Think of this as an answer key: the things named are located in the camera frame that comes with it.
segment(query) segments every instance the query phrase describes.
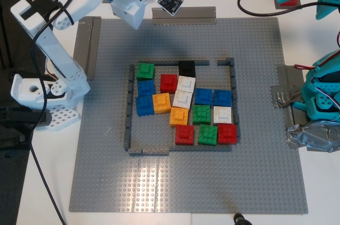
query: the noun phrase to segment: white table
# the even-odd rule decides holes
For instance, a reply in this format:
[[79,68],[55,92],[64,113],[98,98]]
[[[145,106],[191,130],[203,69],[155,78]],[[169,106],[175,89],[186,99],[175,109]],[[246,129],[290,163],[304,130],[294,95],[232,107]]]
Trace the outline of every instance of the white table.
[[[216,6],[218,18],[248,17],[236,5],[237,0],[184,0],[184,6]],[[316,0],[302,0],[302,3]],[[274,11],[273,0],[244,0],[245,8],[255,12]],[[147,7],[145,18],[152,18]],[[307,8],[279,17],[285,63],[311,65],[325,54],[335,50],[336,35],[340,30],[338,13],[321,21],[315,20],[316,8]],[[115,18],[109,4],[101,4],[91,15]],[[73,54],[77,24],[57,38]],[[82,111],[82,102],[77,110]],[[67,224],[138,224],[138,225],[206,225],[233,224],[231,214],[178,213],[71,213],[69,202],[77,151],[80,123],[60,132],[37,131],[33,145],[46,180]],[[300,148],[300,157],[307,195],[309,214],[306,215],[247,215],[254,225],[320,225],[336,224],[340,200],[340,153],[307,152]],[[17,224],[60,224],[47,195],[38,170],[30,155],[20,203]]]

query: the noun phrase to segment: red block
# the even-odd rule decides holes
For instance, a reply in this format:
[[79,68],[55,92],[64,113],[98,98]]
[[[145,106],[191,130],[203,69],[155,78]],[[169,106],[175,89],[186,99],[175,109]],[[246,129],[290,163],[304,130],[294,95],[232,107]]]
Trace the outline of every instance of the red block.
[[218,144],[236,144],[237,143],[236,125],[218,124],[217,136]]
[[161,74],[160,75],[160,92],[174,94],[177,90],[177,75],[176,74]]
[[299,0],[290,0],[284,3],[280,3],[281,6],[296,6]]
[[193,145],[193,126],[176,125],[176,145]]

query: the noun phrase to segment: red cable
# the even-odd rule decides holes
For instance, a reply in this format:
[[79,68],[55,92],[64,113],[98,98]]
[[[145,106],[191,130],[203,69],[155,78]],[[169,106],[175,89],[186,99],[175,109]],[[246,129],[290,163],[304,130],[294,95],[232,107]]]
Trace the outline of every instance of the red cable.
[[[331,60],[333,57],[337,56],[338,54],[340,54],[340,49],[333,53],[332,55],[330,55],[329,57],[327,57],[325,60],[323,60],[318,66],[323,66],[324,64],[326,64],[329,60]],[[315,69],[315,66],[307,66],[307,65],[302,65],[302,64],[295,64],[294,68],[296,69],[300,69],[300,70],[313,70]]]

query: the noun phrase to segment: gray baseplate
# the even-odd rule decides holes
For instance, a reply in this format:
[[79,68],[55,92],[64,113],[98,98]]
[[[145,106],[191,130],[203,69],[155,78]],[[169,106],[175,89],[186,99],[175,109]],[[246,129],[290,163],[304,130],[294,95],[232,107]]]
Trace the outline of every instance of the gray baseplate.
[[[196,67],[196,86],[227,89],[226,68],[216,64],[228,57],[235,58],[237,145],[228,152],[169,155],[124,150],[131,64],[209,60],[209,66]],[[70,211],[307,213],[299,151],[286,144],[283,111],[271,103],[279,64],[284,60],[276,18],[187,26],[144,20],[138,31],[121,20],[102,20],[95,79],[84,99]],[[149,117],[132,118],[132,145],[148,138],[141,144],[163,146],[164,136],[173,134],[168,119],[148,124]]]

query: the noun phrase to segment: lego brick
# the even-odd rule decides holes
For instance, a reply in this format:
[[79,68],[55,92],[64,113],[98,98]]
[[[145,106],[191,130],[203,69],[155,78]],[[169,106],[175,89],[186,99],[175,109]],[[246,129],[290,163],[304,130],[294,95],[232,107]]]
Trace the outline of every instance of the lego brick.
[[132,102],[133,102],[133,93],[128,93],[127,98],[126,98],[126,103],[132,104]]
[[128,149],[127,153],[129,153],[130,155],[141,155],[142,149]]
[[171,111],[169,93],[157,94],[152,96],[155,114],[167,113]]
[[177,75],[176,74],[161,74],[160,75],[160,92],[174,94],[177,90]]
[[175,144],[193,145],[193,126],[176,125]]
[[192,93],[177,90],[172,106],[190,109]]
[[235,65],[235,58],[228,57],[228,58],[226,58],[225,62],[226,62],[227,66],[234,67],[234,65]]
[[147,63],[139,63],[137,68],[137,81],[152,80],[155,75],[155,65]]
[[218,124],[218,144],[236,144],[237,130],[234,124]]
[[143,149],[143,155],[168,155],[169,149]]
[[172,107],[170,113],[170,126],[187,125],[189,110],[185,108]]
[[230,90],[215,89],[214,106],[232,106],[232,92]]
[[232,150],[231,145],[173,145],[169,147],[171,152],[230,152]]
[[131,128],[132,117],[126,116],[125,118],[125,128]]
[[130,64],[130,66],[129,66],[129,77],[128,77],[128,80],[130,82],[134,81],[134,65],[133,64]]
[[126,114],[126,116],[131,116],[132,115],[132,104],[128,104],[126,106],[125,114]]
[[127,151],[130,148],[131,141],[131,129],[126,128],[124,133],[124,150]]
[[177,90],[193,93],[195,88],[195,78],[179,76]]
[[138,96],[138,97],[136,97],[136,109],[137,109],[137,115],[138,116],[155,114],[152,96]]
[[179,61],[178,62],[178,72],[180,76],[186,76],[195,78],[196,71],[195,71],[195,61]]
[[232,123],[232,108],[214,106],[214,124],[217,123]]
[[155,94],[155,84],[153,80],[137,82],[138,96],[151,96]]
[[210,106],[209,105],[198,105],[192,106],[192,124],[199,125],[210,124]]
[[236,89],[232,89],[232,99],[237,100],[237,91]]
[[198,135],[198,143],[205,145],[216,145],[217,127],[201,124]]
[[[176,66],[156,67],[159,93],[160,74],[178,74],[178,60],[208,59],[209,66],[195,67],[196,87],[231,89],[228,66],[217,65],[228,56],[235,58],[239,96],[242,131],[236,146],[197,145],[199,126],[194,145],[175,145],[168,113],[137,116],[135,80],[130,148],[173,151],[168,156],[124,151],[130,64],[137,72],[140,61],[175,61]],[[138,31],[123,20],[102,20],[96,76],[84,97],[70,212],[307,213],[299,150],[287,146],[283,111],[273,109],[268,92],[278,85],[278,64],[284,57],[277,18],[195,26],[154,26],[144,19]],[[96,179],[84,183],[90,177]],[[84,198],[87,193],[100,194]]]
[[229,68],[229,72],[230,72],[230,77],[231,78],[235,78],[236,77],[235,67],[230,67]]
[[129,82],[127,84],[127,92],[128,93],[133,93],[133,82]]
[[230,79],[230,85],[231,85],[231,89],[235,89],[236,88],[236,79],[235,78],[231,78]]
[[195,104],[213,104],[213,90],[207,88],[196,88],[195,90]]

